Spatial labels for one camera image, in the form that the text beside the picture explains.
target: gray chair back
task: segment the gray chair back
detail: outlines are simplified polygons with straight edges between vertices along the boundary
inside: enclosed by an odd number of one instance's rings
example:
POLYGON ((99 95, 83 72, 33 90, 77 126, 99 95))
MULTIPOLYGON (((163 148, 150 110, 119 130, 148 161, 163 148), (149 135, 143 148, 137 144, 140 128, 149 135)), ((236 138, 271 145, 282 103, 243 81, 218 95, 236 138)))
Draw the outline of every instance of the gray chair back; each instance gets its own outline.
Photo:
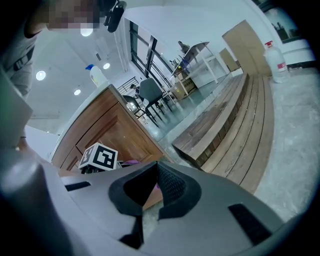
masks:
POLYGON ((148 78, 140 82, 139 95, 147 99, 149 102, 152 102, 162 97, 163 92, 158 87, 155 80, 148 78))

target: black chair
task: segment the black chair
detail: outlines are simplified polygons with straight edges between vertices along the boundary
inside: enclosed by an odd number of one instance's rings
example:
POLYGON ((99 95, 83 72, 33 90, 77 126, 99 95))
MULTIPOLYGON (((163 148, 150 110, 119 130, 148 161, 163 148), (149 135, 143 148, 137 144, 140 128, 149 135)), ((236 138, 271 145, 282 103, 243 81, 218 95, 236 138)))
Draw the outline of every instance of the black chair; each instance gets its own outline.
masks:
POLYGON ((148 78, 148 79, 140 82, 139 95, 149 101, 149 104, 145 107, 145 109, 147 110, 148 108, 151 107, 160 119, 161 119, 160 115, 152 107, 153 104, 155 104, 156 106, 159 106, 158 100, 163 99, 164 103, 167 105, 167 107, 172 112, 168 103, 163 98, 162 90, 158 87, 158 85, 156 84, 156 82, 152 78, 148 78))
POLYGON ((144 114, 146 114, 150 120, 155 124, 156 127, 159 127, 156 124, 156 119, 152 116, 152 114, 149 112, 149 110, 146 109, 146 111, 144 111, 143 109, 141 109, 141 107, 139 106, 138 102, 136 101, 136 99, 134 97, 128 96, 128 95, 122 95, 123 98, 126 100, 126 102, 128 103, 132 103, 135 106, 135 110, 132 111, 132 113, 139 119, 140 117, 142 117, 144 114))

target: ceiling light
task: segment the ceiling light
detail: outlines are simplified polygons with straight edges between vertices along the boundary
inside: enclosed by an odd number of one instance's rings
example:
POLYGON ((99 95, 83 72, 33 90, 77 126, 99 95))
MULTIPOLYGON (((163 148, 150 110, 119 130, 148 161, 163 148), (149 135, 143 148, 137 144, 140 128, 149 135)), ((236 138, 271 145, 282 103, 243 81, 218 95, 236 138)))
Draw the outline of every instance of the ceiling light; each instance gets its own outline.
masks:
POLYGON ((106 63, 106 64, 103 65, 103 69, 104 70, 107 70, 109 67, 110 67, 110 63, 106 63))
POLYGON ((88 26, 91 26, 91 24, 87 24, 87 23, 80 24, 80 33, 84 37, 90 36, 91 33, 94 31, 92 27, 88 27, 88 26))
POLYGON ((77 90, 74 91, 73 94, 74 94, 74 95, 79 95, 80 93, 81 93, 81 90, 80 90, 80 89, 77 89, 77 90))
POLYGON ((45 79, 46 77, 46 72, 44 72, 43 70, 39 71, 38 73, 36 73, 35 78, 39 81, 45 79))

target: white table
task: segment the white table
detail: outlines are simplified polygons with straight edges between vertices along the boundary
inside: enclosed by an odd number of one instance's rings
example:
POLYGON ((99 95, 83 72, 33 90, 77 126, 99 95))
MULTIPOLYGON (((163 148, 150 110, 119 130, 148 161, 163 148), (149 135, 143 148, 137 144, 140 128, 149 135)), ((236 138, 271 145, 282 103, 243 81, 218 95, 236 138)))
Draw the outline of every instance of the white table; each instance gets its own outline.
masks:
POLYGON ((209 62, 214 60, 216 58, 216 56, 208 49, 207 44, 209 44, 209 42, 201 42, 201 43, 197 43, 195 45, 193 45, 192 47, 190 47, 190 49, 187 51, 187 53, 183 56, 183 59, 188 61, 189 63, 194 59, 196 63, 198 63, 198 60, 196 58, 197 55, 199 55, 201 57, 201 59, 203 60, 203 63, 198 66, 198 68, 196 68, 194 71, 190 72, 188 74, 187 77, 185 77, 184 79, 180 79, 178 74, 183 71, 183 69, 179 69, 180 67, 184 66, 183 61, 181 61, 177 67, 174 69, 174 71, 172 72, 172 76, 176 77, 178 79, 178 81, 180 82, 185 94, 188 96, 188 92, 186 90, 186 88, 184 87, 183 82, 187 79, 189 79, 192 75, 194 75, 196 72, 198 72, 200 69, 202 69, 204 67, 204 65, 206 65, 206 67, 208 68, 209 72, 211 73, 211 75, 213 76, 214 81, 218 84, 218 80, 217 77, 214 73, 214 71, 212 70, 212 68, 209 65, 209 62), (207 48, 208 51, 212 54, 211 56, 205 58, 203 53, 201 52, 204 48, 207 48))

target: red cap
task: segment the red cap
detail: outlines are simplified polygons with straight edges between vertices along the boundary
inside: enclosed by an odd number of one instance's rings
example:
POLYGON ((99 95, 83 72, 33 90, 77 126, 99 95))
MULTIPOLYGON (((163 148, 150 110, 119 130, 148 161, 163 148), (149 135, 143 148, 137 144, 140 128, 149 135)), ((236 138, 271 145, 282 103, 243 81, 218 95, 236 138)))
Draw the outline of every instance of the red cap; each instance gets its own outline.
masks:
POLYGON ((268 46, 268 47, 271 47, 272 44, 273 44, 273 41, 269 41, 269 42, 266 42, 266 43, 265 43, 265 45, 268 46))

